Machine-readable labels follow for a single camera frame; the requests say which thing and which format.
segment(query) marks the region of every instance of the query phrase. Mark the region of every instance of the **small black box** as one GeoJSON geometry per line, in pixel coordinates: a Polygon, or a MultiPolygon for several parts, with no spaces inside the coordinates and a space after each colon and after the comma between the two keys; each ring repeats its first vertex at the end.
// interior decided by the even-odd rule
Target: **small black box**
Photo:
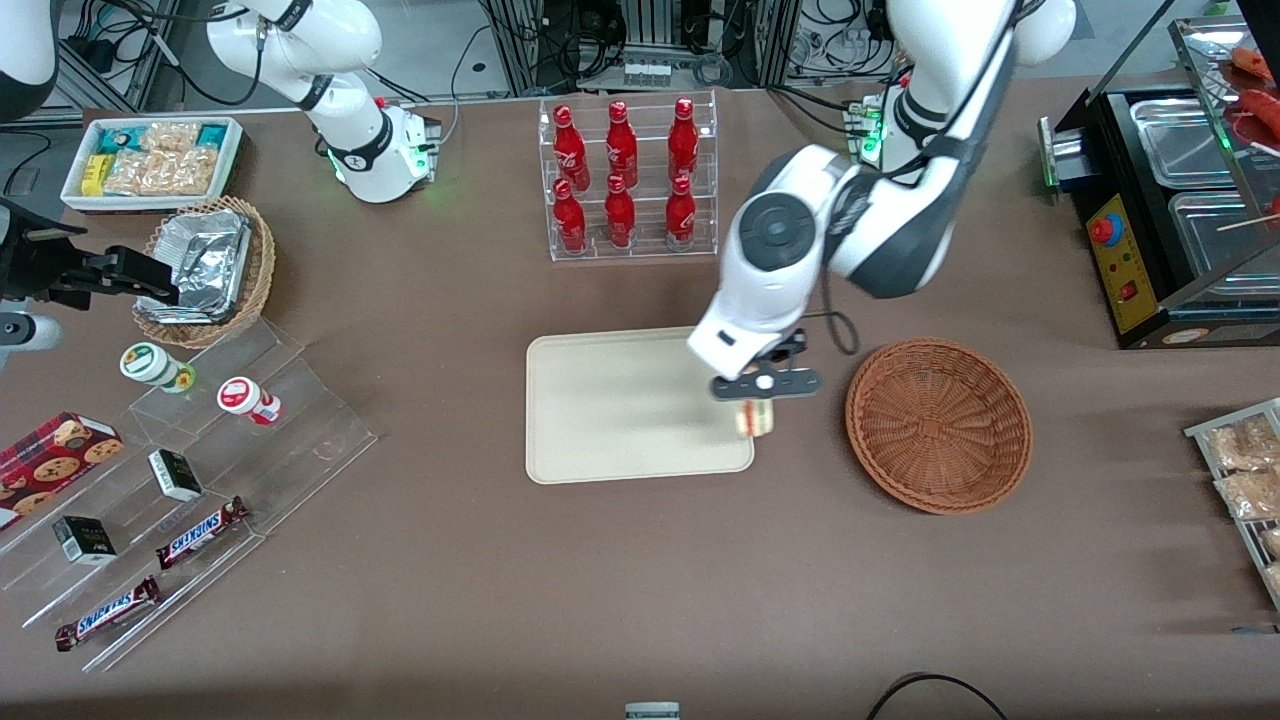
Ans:
{"type": "Polygon", "coordinates": [[[204,491],[186,457],[161,447],[148,455],[147,461],[151,462],[151,474],[160,483],[160,492],[182,502],[200,500],[204,491]]]}
{"type": "Polygon", "coordinates": [[[111,538],[102,523],[92,518],[63,515],[54,523],[54,536],[67,560],[79,565],[105,565],[115,559],[111,538]]]}

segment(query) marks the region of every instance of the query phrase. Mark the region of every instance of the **aluminum foil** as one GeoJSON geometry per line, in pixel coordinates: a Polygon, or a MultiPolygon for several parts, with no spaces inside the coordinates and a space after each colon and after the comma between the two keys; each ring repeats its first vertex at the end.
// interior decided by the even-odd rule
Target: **aluminum foil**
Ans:
{"type": "Polygon", "coordinates": [[[253,224],[234,210],[174,215],[160,227],[154,256],[173,268],[178,305],[140,297],[134,307],[160,324],[219,324],[236,314],[253,224]]]}

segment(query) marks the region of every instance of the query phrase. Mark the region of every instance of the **snickers bar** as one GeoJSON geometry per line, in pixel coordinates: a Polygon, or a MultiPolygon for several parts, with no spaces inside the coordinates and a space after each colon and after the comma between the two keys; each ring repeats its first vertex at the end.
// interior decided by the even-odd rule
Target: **snickers bar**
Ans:
{"type": "Polygon", "coordinates": [[[156,557],[160,559],[160,569],[168,570],[173,568],[179,560],[221,534],[223,530],[230,528],[246,515],[248,515],[248,510],[237,495],[230,502],[219,507],[218,512],[205,518],[198,525],[182,533],[168,546],[157,550],[156,557]]]}
{"type": "Polygon", "coordinates": [[[81,618],[78,623],[68,623],[58,628],[58,634],[54,635],[58,652],[67,652],[84,642],[84,638],[120,620],[143,605],[160,605],[160,585],[156,584],[156,579],[151,575],[147,575],[138,587],[81,618]]]}

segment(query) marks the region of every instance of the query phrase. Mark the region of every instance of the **cookie box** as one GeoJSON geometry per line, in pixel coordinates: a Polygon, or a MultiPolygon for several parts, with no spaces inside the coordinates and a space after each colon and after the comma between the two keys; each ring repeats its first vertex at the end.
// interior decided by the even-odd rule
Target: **cookie box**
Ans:
{"type": "Polygon", "coordinates": [[[63,183],[63,204],[68,208],[79,210],[86,215],[92,215],[95,213],[159,213],[175,210],[178,208],[189,208],[206,200],[215,200],[221,197],[223,188],[227,187],[227,181],[230,178],[232,167],[236,163],[236,151],[239,150],[242,135],[243,129],[241,128],[241,124],[227,115],[166,115],[164,118],[133,117],[93,120],[84,128],[84,137],[81,138],[79,150],[76,151],[76,159],[72,160],[72,168],[67,173],[67,181],[63,183]],[[209,191],[205,192],[205,195],[154,195],[145,197],[129,197],[109,195],[92,196],[83,195],[81,192],[81,179],[84,177],[84,169],[90,164],[90,158],[99,151],[102,133],[145,126],[156,120],[224,126],[227,128],[227,135],[223,136],[221,145],[218,150],[218,161],[214,165],[214,177],[210,181],[209,191]]]}
{"type": "Polygon", "coordinates": [[[123,447],[115,428],[59,413],[36,432],[0,450],[0,530],[29,515],[123,447]]]}

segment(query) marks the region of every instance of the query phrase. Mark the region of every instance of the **red bottle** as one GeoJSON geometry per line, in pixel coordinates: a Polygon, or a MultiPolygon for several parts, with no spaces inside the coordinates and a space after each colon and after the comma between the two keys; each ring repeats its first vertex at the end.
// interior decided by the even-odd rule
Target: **red bottle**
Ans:
{"type": "Polygon", "coordinates": [[[618,250],[631,247],[636,233],[636,204],[627,192],[626,179],[609,176],[609,197],[604,201],[604,214],[609,218],[609,242],[618,250]]]}
{"type": "Polygon", "coordinates": [[[694,213],[698,205],[689,195],[689,176],[680,176],[671,183],[667,199],[667,247],[684,252],[694,245],[694,213]]]}
{"type": "Polygon", "coordinates": [[[694,101],[676,100],[676,122],[667,136],[667,174],[672,182],[681,174],[694,177],[698,168],[698,126],[694,124],[694,101]]]}
{"type": "Polygon", "coordinates": [[[622,176],[627,187],[640,182],[640,158],[636,152],[636,131],[627,120],[627,104],[609,102],[609,135],[604,138],[609,152],[609,173],[622,176]]]}
{"type": "Polygon", "coordinates": [[[591,187],[591,173],[586,169],[586,143],[582,133],[573,127],[573,113],[568,105],[557,105],[552,110],[556,119],[556,164],[561,177],[573,183],[573,188],[585,192],[591,187]]]}
{"type": "Polygon", "coordinates": [[[561,245],[570,255],[586,252],[586,217],[582,214],[582,205],[573,197],[573,190],[564,178],[556,178],[552,184],[556,192],[556,205],[552,214],[556,215],[556,229],[561,236],[561,245]]]}

